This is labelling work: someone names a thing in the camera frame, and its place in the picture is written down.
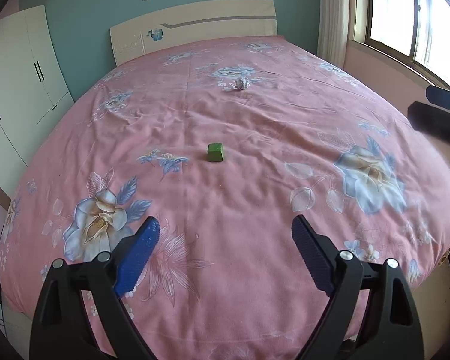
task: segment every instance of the floral bedspread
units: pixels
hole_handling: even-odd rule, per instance
[[[116,68],[64,116],[13,197],[0,280],[32,317],[54,259],[90,261],[153,215],[159,244],[123,303],[156,356],[292,359],[328,301],[297,214],[418,286],[450,247],[450,169],[383,98],[283,38],[193,43]]]

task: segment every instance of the curtain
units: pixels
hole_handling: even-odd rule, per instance
[[[320,0],[317,56],[343,68],[348,38],[350,0]]]

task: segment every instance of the green cube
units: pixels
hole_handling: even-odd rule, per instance
[[[224,147],[221,143],[208,145],[207,159],[209,162],[222,162],[224,160]]]

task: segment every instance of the cabinet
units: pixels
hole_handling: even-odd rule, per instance
[[[72,105],[44,6],[0,20],[0,186],[9,196]]]

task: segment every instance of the headboard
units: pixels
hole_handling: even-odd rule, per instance
[[[212,0],[135,17],[110,29],[116,65],[181,44],[277,35],[273,0]]]

